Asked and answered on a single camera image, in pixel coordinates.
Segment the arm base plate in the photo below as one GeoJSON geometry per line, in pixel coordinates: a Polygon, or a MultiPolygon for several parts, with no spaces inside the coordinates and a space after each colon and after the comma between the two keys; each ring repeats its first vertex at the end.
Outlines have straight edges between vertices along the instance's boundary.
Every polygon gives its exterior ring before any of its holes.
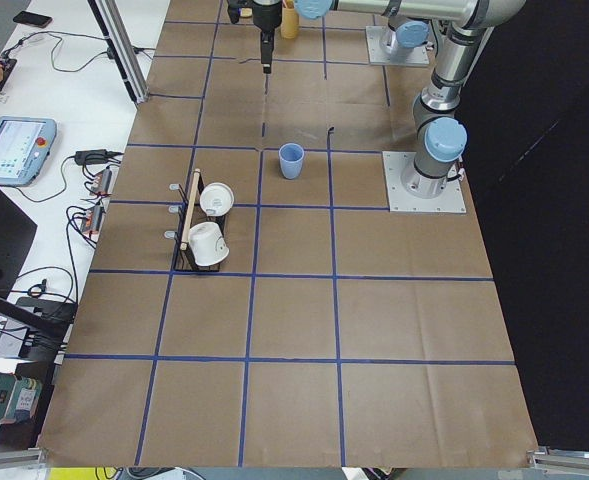
{"type": "Polygon", "coordinates": [[[386,26],[365,28],[370,65],[427,68],[430,64],[424,45],[414,48],[401,46],[395,33],[386,26]]]}
{"type": "Polygon", "coordinates": [[[452,166],[445,177],[430,179],[415,170],[415,152],[383,151],[383,171],[392,213],[465,214],[461,180],[452,166]]]}

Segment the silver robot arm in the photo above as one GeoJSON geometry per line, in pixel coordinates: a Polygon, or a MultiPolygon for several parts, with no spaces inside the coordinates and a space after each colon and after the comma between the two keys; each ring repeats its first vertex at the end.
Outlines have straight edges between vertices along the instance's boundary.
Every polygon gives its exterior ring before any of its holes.
{"type": "Polygon", "coordinates": [[[416,97],[413,116],[417,129],[414,159],[401,173],[408,193],[423,199],[439,196],[449,181],[448,172],[465,149],[467,132],[453,118],[460,90],[486,30],[514,17],[523,1],[296,1],[295,9],[308,19],[331,10],[372,13],[386,17],[446,20],[446,38],[430,83],[416,97]]]}
{"type": "Polygon", "coordinates": [[[426,44],[437,40],[432,24],[426,19],[411,18],[400,14],[398,1],[230,1],[227,12],[232,23],[237,23],[241,11],[251,10],[251,18],[260,29],[260,62],[263,72],[272,72],[275,31],[281,30],[285,13],[297,13],[300,17],[315,20],[330,11],[347,11],[380,15],[387,19],[384,25],[365,28],[368,60],[372,65],[426,66],[429,59],[426,44]]]}

